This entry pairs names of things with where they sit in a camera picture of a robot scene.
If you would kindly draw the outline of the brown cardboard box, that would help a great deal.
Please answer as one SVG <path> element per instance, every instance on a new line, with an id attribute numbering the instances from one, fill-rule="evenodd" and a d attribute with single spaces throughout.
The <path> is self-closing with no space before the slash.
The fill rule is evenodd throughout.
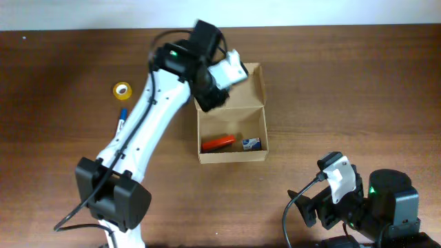
<path id="1" fill-rule="evenodd" d="M 198 159 L 202 164 L 264 161 L 269 153 L 265 118 L 266 92 L 263 68 L 259 63 L 246 63 L 247 80 L 231 87 L 225 104 L 203 112 L 196 104 Z M 234 135 L 236 142 L 212 152 L 203 152 L 202 143 Z M 242 140 L 259 138 L 262 149 L 244 151 Z"/>

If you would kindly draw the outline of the white blue staples box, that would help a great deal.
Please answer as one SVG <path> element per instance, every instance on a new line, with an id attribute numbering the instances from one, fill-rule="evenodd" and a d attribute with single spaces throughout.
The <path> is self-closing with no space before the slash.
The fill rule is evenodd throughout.
<path id="1" fill-rule="evenodd" d="M 261 150 L 261 140 L 259 138 L 248 138 L 242 140 L 242 146 L 244 151 Z"/>

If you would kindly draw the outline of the yellow adhesive tape roll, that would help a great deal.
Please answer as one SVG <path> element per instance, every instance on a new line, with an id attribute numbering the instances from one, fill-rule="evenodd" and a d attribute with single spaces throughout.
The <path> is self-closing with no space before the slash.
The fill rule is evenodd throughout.
<path id="1" fill-rule="evenodd" d="M 127 82 L 118 82 L 112 88 L 113 95 L 120 101 L 128 100 L 132 95 L 132 88 Z"/>

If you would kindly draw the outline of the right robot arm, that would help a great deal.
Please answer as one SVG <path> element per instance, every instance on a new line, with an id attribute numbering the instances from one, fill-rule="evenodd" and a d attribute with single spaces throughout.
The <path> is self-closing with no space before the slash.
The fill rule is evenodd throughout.
<path id="1" fill-rule="evenodd" d="M 418 218 L 419 193 L 404 172 L 377 169 L 369 175 L 369 188 L 364 193 L 362 178 L 356 175 L 356 188 L 336 204 L 331 188 L 326 187 L 313 198 L 288 191 L 295 199 L 307 227 L 317 221 L 326 230 L 338 223 L 373 241 L 375 247 L 392 246 L 399 239 L 414 239 L 420 233 Z"/>

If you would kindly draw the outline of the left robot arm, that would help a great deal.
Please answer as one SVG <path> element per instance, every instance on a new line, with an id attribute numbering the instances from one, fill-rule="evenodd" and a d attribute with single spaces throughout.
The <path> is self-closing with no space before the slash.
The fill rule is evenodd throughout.
<path id="1" fill-rule="evenodd" d="M 248 77 L 238 52 L 220 49 L 226 41 L 215 25 L 199 20 L 188 35 L 150 54 L 143 93 L 122 130 L 94 160 L 81 158 L 76 166 L 77 209 L 87 207 L 97 219 L 106 247 L 146 246 L 141 221 L 152 195 L 141 183 L 174 115 L 190 98 L 204 112 L 224 105 L 230 87 Z M 219 49 L 224 58 L 216 61 Z"/>

